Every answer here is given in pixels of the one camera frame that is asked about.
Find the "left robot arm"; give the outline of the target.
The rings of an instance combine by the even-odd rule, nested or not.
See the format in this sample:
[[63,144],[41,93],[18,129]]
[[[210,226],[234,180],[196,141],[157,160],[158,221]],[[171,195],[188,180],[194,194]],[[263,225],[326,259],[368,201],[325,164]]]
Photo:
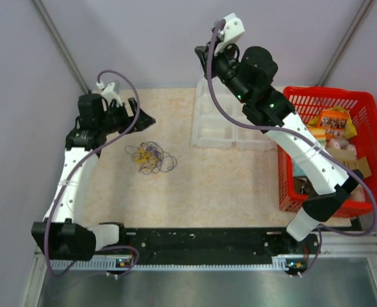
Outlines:
[[98,93],[79,97],[79,114],[65,139],[65,160],[56,194],[43,220],[33,223],[31,229],[46,258],[88,261],[106,246],[117,254],[128,248],[129,239],[121,234],[121,223],[85,226],[81,222],[93,169],[102,149],[110,145],[107,136],[117,133],[123,137],[156,122],[141,110],[139,96],[127,102],[128,107],[119,98]]

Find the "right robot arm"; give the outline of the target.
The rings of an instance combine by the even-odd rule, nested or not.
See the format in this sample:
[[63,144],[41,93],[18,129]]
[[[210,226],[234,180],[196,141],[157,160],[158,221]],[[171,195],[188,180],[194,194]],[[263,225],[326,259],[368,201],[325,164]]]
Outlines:
[[[363,176],[330,156],[285,95],[272,87],[278,65],[266,49],[249,47],[242,57],[238,53],[235,44],[217,54],[209,44],[195,47],[211,99],[221,115],[239,127],[260,130],[289,155],[313,186],[313,193],[303,202],[282,237],[284,249],[297,253],[305,246],[308,234],[341,208]],[[212,87],[215,77],[242,103],[249,124],[233,119],[220,106]]]

